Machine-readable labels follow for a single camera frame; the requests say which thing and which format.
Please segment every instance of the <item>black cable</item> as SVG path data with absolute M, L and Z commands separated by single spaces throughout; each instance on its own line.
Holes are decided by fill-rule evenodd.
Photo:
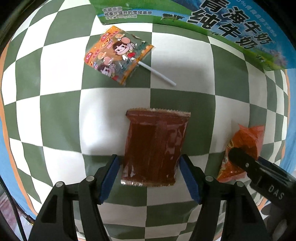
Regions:
M 2 179 L 1 176 L 0 176 L 0 184 L 1 184 L 1 186 L 2 186 L 2 188 L 3 188 L 3 190 L 4 190 L 4 192 L 6 193 L 7 198 L 8 198 L 8 200 L 9 200 L 11 206 L 12 206 L 12 210 L 13 210 L 13 213 L 14 213 L 14 215 L 15 215 L 15 219 L 17 220 L 17 225 L 18 225 L 18 227 L 19 227 L 19 229 L 20 229 L 20 234 L 21 234 L 21 236 L 22 236 L 22 239 L 23 239 L 24 241 L 27 241 L 27 237 L 26 237 L 26 235 L 25 235 L 24 228 L 23 228 L 22 223 L 21 223 L 21 221 L 20 221 L 20 216 L 19 216 L 19 214 L 18 214 L 17 207 L 16 207 L 16 205 L 15 205 L 13 199 L 12 199 L 12 196 L 11 196 L 10 192 L 8 191 L 8 188 L 7 188 L 7 186 L 5 185 L 5 183 L 4 183 L 4 181 L 3 181 L 3 179 Z

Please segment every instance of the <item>checkered floor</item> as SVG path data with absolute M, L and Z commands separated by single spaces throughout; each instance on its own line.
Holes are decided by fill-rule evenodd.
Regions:
M 138 67 L 123 88 L 85 65 L 85 52 L 109 28 L 88 0 L 48 1 L 9 45 L 1 89 L 6 124 L 19 175 L 37 212 L 56 182 L 80 182 L 111 154 L 124 155 L 129 108 L 191 112 L 182 151 L 207 175 L 217 176 L 238 123 L 265 125 L 261 156 L 280 163 L 288 114 L 283 71 L 264 71 L 233 47 L 186 29 L 117 26 L 155 46 L 144 62 L 177 87 Z M 159 188 L 122 186 L 120 174 L 99 206 L 112 240 L 189 239 L 200 206 L 191 200 L 179 170 L 174 186 Z M 255 202 L 262 199 L 248 189 Z M 224 211 L 222 204 L 217 232 Z

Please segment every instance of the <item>lollipop wrapper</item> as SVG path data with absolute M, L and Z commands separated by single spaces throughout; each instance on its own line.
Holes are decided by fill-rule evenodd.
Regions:
M 244 178 L 246 176 L 246 172 L 229 161 L 228 153 L 232 148 L 238 147 L 257 160 L 262 149 L 263 138 L 264 126 L 247 128 L 239 125 L 239 131 L 234 134 L 233 138 L 226 147 L 217 180 L 225 183 L 231 180 Z
M 148 42 L 112 26 L 86 53 L 84 62 L 125 85 L 127 77 L 152 48 Z
M 168 186 L 175 174 L 184 142 L 189 112 L 130 109 L 121 183 Z

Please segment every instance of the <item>orange snack bag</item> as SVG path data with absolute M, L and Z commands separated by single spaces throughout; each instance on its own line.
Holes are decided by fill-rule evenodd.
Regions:
M 264 126 L 247 128 L 239 125 L 239 131 L 234 134 L 233 138 L 226 146 L 225 156 L 223 158 L 217 180 L 225 183 L 231 180 L 244 178 L 246 176 L 246 172 L 228 160 L 228 153 L 232 148 L 238 147 L 257 160 L 262 149 L 263 137 Z

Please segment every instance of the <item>white stick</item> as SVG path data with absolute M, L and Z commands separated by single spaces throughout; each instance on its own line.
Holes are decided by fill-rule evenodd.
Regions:
M 158 71 L 156 71 L 155 69 L 151 68 L 149 65 L 139 61 L 138 62 L 139 65 L 143 66 L 144 68 L 150 70 L 152 73 L 154 73 L 155 75 L 157 75 L 158 77 L 164 79 L 166 82 L 170 83 L 172 86 L 176 86 L 177 84 L 175 82 L 173 82 L 172 80 L 170 80 L 168 77 L 165 77 L 163 74 L 159 73 Z

